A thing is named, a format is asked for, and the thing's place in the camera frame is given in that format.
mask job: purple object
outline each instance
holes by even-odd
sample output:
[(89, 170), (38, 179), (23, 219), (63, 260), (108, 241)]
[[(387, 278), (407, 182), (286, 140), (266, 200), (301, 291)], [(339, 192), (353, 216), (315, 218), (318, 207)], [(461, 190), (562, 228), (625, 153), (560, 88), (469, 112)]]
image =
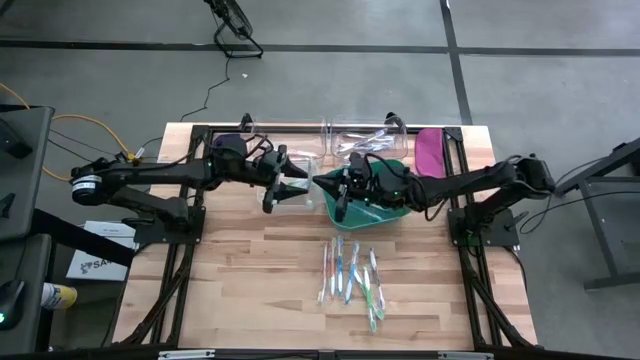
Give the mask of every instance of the purple object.
[(422, 129), (416, 136), (416, 170), (419, 175), (443, 178), (442, 129)]

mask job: clear plastic bin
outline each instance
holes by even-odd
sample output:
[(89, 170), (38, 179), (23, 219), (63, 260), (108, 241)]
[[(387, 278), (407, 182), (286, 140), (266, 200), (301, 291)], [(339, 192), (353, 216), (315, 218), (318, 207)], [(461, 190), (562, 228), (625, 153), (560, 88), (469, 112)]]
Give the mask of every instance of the clear plastic bin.
[[(308, 157), (306, 159), (292, 159), (291, 162), (295, 166), (306, 171), (307, 174), (309, 174), (309, 177), (306, 179), (298, 179), (281, 175), (280, 182), (302, 189), (307, 189), (309, 192), (305, 195), (280, 201), (273, 206), (274, 214), (313, 212), (318, 204), (324, 203), (324, 197), (322, 196), (320, 187), (311, 181), (311, 178), (318, 174), (318, 166), (316, 165), (316, 162)], [(258, 203), (262, 204), (265, 192), (266, 190), (264, 188), (258, 188)]]
[(402, 160), (409, 145), (403, 124), (383, 119), (346, 119), (337, 116), (329, 127), (334, 166), (349, 162), (349, 154), (373, 153), (389, 160)]
[[(311, 159), (317, 166), (327, 153), (327, 121), (318, 117), (312, 119), (273, 119), (255, 118), (251, 130), (252, 135), (267, 135), (277, 150), (278, 145), (287, 145), (287, 154), (291, 160)], [(250, 148), (260, 139), (251, 141)]]
[[(280, 177), (281, 182), (308, 189), (309, 192), (306, 195), (279, 202), (273, 206), (273, 213), (313, 212), (318, 204), (324, 204), (322, 191), (311, 181), (311, 177), (318, 174), (319, 169), (322, 168), (327, 153), (327, 121), (324, 118), (296, 120), (254, 118), (251, 134), (266, 135), (276, 151), (279, 145), (287, 145), (287, 155), (291, 162), (309, 174), (307, 179), (288, 178), (284, 175)], [(249, 149), (258, 145), (260, 140), (255, 138), (250, 141)], [(262, 203), (264, 193), (264, 189), (258, 188), (258, 202)]]

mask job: gray floor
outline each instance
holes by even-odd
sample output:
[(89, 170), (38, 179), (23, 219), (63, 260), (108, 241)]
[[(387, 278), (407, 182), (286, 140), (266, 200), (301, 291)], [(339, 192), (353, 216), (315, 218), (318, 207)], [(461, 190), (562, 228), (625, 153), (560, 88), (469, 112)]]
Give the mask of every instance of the gray floor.
[[(267, 44), (446, 45), (437, 0), (239, 2), (256, 39)], [(640, 47), (640, 4), (634, 0), (450, 4), (461, 46)], [(214, 27), (199, 0), (22, 0), (0, 20), (2, 36), (23, 39), (209, 43)], [(0, 81), (31, 104), (99, 118), (131, 148), (200, 107), (206, 88), (224, 78), (225, 59), (217, 52), (2, 49), (1, 54)], [(640, 134), (638, 57), (463, 56), (461, 62), (474, 124), (490, 127), (497, 158), (535, 152), (559, 176)], [(448, 55), (268, 53), (261, 61), (232, 61), (229, 76), (230, 82), (212, 92), (209, 109), (190, 120), (239, 120), (247, 111), (285, 119), (378, 118), (394, 111), (408, 122), (460, 123)], [(0, 93), (0, 102), (14, 101)], [(117, 150), (90, 125), (67, 120), (53, 127)], [(82, 164), (53, 147), (46, 162), (58, 173)], [(127, 215), (107, 206), (75, 205), (68, 186), (46, 176), (38, 204), (74, 223)], [(516, 206), (531, 212), (542, 207)], [(557, 210), (521, 240), (540, 344), (638, 357), (640, 286), (582, 289), (584, 281), (606, 275), (584, 206)], [(112, 306), (101, 302), (70, 311), (66, 329), (72, 340), (65, 345), (96, 345)]]

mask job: wooden tabletop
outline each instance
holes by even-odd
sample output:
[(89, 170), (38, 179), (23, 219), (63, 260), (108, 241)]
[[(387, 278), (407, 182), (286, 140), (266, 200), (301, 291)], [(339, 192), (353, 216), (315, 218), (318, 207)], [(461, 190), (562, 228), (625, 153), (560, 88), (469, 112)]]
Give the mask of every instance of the wooden tabletop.
[[(192, 125), (167, 124), (160, 162), (187, 152)], [(493, 164), (487, 127), (462, 130), (470, 169)], [(270, 138), (284, 140), (290, 148), (303, 146), (305, 140), (297, 136)], [(403, 162), (413, 167), (412, 136), (409, 146)], [(328, 152), (322, 171), (333, 166)], [(178, 191), (177, 186), (154, 186), (151, 193), (170, 197)], [(378, 258), (387, 310), (378, 333), (372, 335), (359, 290), (349, 305), (339, 299), (322, 306), (316, 301), (322, 284), (322, 248), (338, 234), (324, 205), (313, 213), (268, 215), (261, 211), (256, 191), (245, 184), (225, 183), (206, 194), (207, 220), (191, 271), (181, 348), (473, 348), (460, 262), (450, 244), (446, 216), (428, 223), (424, 214), (411, 213), (391, 224), (345, 234), (345, 263), (353, 240), (360, 241), (360, 264), (368, 262), (370, 247)], [(487, 194), (476, 194), (476, 200)], [(129, 335), (157, 299), (166, 253), (167, 246), (157, 244), (134, 259), (114, 341)], [(497, 303), (522, 335), (536, 343), (520, 268), (501, 248), (487, 248), (487, 261)], [(175, 296), (168, 307), (165, 335), (174, 301)], [(485, 308), (478, 309), (489, 341)]]

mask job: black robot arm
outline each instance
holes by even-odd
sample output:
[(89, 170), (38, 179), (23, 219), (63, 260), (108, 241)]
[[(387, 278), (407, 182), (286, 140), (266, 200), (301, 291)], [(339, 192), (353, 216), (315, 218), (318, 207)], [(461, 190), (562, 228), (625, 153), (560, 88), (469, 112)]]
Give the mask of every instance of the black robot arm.
[[(385, 167), (373, 174), (369, 158), (377, 158)], [(349, 160), (350, 165), (342, 172), (313, 178), (336, 199), (337, 221), (344, 219), (348, 203), (353, 200), (385, 208), (406, 206), (425, 211), (452, 197), (500, 188), (487, 200), (468, 207), (472, 213), (470, 221), (488, 222), (521, 199), (549, 196), (554, 186), (546, 163), (533, 156), (513, 156), (493, 166), (446, 178), (416, 176), (408, 167), (387, 163), (374, 154), (352, 153)]]
[(270, 213), (273, 204), (306, 193), (305, 189), (280, 183), (280, 174), (306, 178), (287, 157), (287, 147), (277, 150), (262, 147), (262, 153), (252, 159), (256, 148), (247, 150), (247, 142), (239, 135), (222, 135), (207, 148), (201, 159), (180, 164), (145, 164), (100, 158), (72, 170), (73, 200), (82, 205), (111, 204), (141, 214), (152, 215), (176, 230), (188, 227), (190, 209), (185, 199), (162, 199), (128, 187), (128, 185), (185, 185), (196, 190), (212, 191), (225, 181), (242, 182), (267, 188), (263, 211)]

